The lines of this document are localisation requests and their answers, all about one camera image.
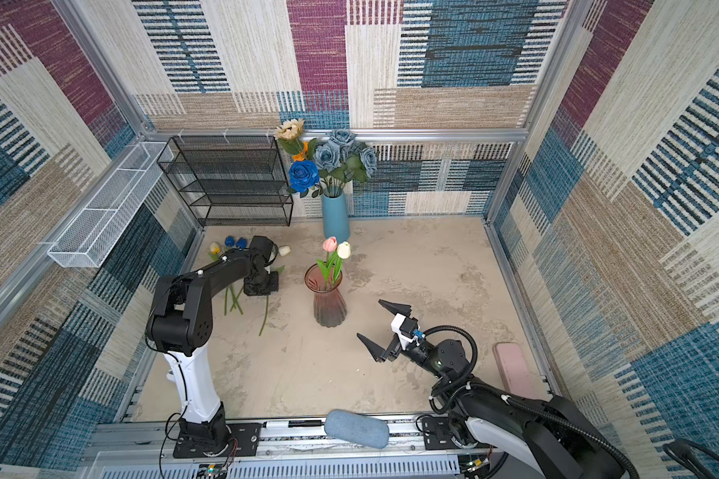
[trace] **white wire basket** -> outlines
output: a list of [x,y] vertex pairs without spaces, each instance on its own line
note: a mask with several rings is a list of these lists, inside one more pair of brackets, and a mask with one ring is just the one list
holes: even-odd
[[48,256],[61,267],[101,267],[163,171],[162,142],[141,142],[77,214]]

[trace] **pink tulip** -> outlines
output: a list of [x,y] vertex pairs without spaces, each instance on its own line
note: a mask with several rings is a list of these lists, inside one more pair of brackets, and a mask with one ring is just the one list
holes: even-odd
[[337,247],[338,247],[338,241],[336,241],[335,236],[331,236],[330,238],[327,238],[325,240],[325,242],[322,244],[322,249],[324,249],[328,253],[334,252]]

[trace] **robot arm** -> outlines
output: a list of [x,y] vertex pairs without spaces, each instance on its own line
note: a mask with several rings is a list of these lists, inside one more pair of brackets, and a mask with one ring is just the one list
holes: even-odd
[[[357,337],[377,362],[393,361],[402,354],[439,379],[429,403],[434,412],[448,415],[449,432],[456,445],[494,445],[546,477],[617,478],[628,471],[631,479],[637,479],[628,458],[605,440],[573,402],[561,396],[548,402],[512,396],[482,382],[471,374],[477,345],[466,331],[441,326],[422,332],[411,317],[409,305],[379,303],[395,315],[395,335],[389,347],[384,349],[362,334]],[[434,345],[426,339],[440,331],[465,337],[471,346],[471,360],[465,359],[459,340]]]
[[278,273],[269,273],[276,247],[268,238],[253,236],[247,250],[229,250],[197,271],[157,281],[145,334],[165,356],[179,389],[183,411],[175,458],[220,455],[228,447],[230,432],[206,346],[213,331],[211,299],[243,278],[248,296],[277,291]]

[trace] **patterned wallpaper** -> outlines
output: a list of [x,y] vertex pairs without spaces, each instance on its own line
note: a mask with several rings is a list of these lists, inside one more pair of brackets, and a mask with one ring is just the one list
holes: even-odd
[[[375,143],[378,171],[349,183],[350,216],[484,215],[511,143]],[[287,163],[290,157],[283,153]],[[320,218],[321,198],[293,195],[293,216]]]
[[[0,2],[0,285],[134,138],[48,0]],[[72,477],[194,237],[161,181],[99,270],[53,265],[0,330],[0,477]]]
[[79,0],[157,128],[520,127],[566,0]]
[[495,226],[564,394],[689,477],[661,445],[719,453],[719,0],[595,0],[565,75]]
[[0,285],[133,136],[50,0],[0,2]]
[[54,264],[0,330],[0,477],[74,476],[145,351],[157,278],[194,236],[161,178],[100,269]]

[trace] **concrete floor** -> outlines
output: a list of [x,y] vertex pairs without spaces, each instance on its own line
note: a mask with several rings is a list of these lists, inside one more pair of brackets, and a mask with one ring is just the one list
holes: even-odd
[[[353,221],[353,254],[344,262],[340,286],[349,313],[335,328],[314,320],[313,293],[304,285],[307,268],[324,257],[321,222],[208,228],[195,268],[210,262],[211,242],[253,234],[289,244],[293,252],[273,265],[284,266],[284,271],[280,291],[270,297],[261,336],[263,297],[242,295],[242,316],[236,310],[224,315],[223,293],[213,299],[209,361],[228,418],[325,415],[335,408],[429,410],[433,376],[404,357],[374,362],[356,338],[362,333],[384,347],[389,344],[392,315],[378,304],[380,298],[411,304],[422,330],[451,324],[469,331],[479,344],[475,374],[491,384],[502,387],[492,346],[518,342],[542,397],[537,366],[479,218]],[[433,334],[431,341],[446,337]],[[165,378],[168,370],[168,363],[157,357],[136,421],[164,421],[180,411],[175,385]]]

